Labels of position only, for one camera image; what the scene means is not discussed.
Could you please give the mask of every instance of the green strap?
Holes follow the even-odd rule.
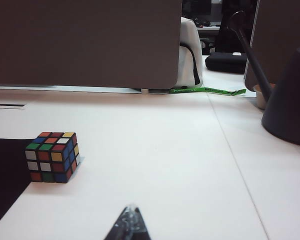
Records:
[[[183,94],[183,93],[197,93],[197,92],[207,92],[207,93],[214,93],[214,94],[224,94],[224,95],[240,95],[245,94],[246,89],[240,89],[237,91],[226,91],[226,90],[220,90],[210,87],[197,87],[197,88],[186,88],[186,89],[170,89],[170,94]]]

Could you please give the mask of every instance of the office chair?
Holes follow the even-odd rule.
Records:
[[[229,18],[237,11],[243,10],[246,13],[246,24],[244,26],[245,35],[248,41],[251,40],[254,25],[255,13],[258,0],[223,0],[222,1],[222,20],[215,42],[210,38],[200,38],[205,47],[202,48],[203,55],[210,55],[212,48],[220,53],[244,53],[244,49],[236,34],[227,28]]]

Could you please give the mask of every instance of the yellow square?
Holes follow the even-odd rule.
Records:
[[[62,162],[62,155],[60,152],[52,152],[51,153],[52,161]]]
[[[79,147],[78,144],[74,147],[74,155],[77,156],[77,154],[79,153]]]
[[[63,138],[71,138],[73,134],[74,134],[74,132],[65,132],[62,137]]]

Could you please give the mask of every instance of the red square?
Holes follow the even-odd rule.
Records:
[[[56,173],[62,173],[64,171],[64,166],[62,163],[52,163],[52,169]]]
[[[68,171],[66,171],[66,179],[69,180],[69,178],[71,177],[71,170],[70,168],[68,169]]]
[[[47,151],[38,151],[38,158],[41,161],[50,161],[49,153]]]
[[[75,146],[76,143],[77,143],[77,136],[76,136],[76,134],[73,134],[72,143],[73,143],[73,146]]]
[[[54,144],[56,141],[58,141],[58,138],[48,138],[47,140],[45,140],[45,144]]]
[[[76,161],[73,161],[73,163],[71,164],[72,173],[75,172],[76,168],[77,168],[77,163]]]
[[[53,132],[50,137],[60,138],[64,133],[63,132]]]
[[[42,133],[40,133],[38,137],[48,137],[50,134],[51,134],[50,131],[43,131]]]
[[[52,148],[52,151],[62,151],[63,149],[65,149],[65,147],[66,147],[65,144],[58,144]]]
[[[41,174],[39,172],[30,172],[30,177],[33,182],[42,182]]]

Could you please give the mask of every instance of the blue square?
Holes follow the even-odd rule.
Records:
[[[69,167],[70,167],[70,162],[69,162],[69,159],[67,159],[64,162],[64,170],[67,171]]]
[[[66,148],[68,149],[68,152],[70,153],[71,150],[74,148],[74,145],[72,144],[72,140],[70,139],[70,141],[68,142]]]
[[[46,139],[45,137],[37,137],[36,139],[34,139],[34,140],[32,141],[32,143],[33,143],[33,144],[41,144],[41,143],[44,142],[45,139]]]
[[[66,149],[63,151],[63,159],[67,159],[68,156],[69,156],[69,152],[68,152],[68,149],[66,148]]]
[[[69,160],[70,160],[70,163],[72,163],[75,160],[75,153],[73,150],[70,152]]]
[[[67,175],[65,173],[55,173],[54,174],[54,180],[57,183],[66,183],[67,180]]]

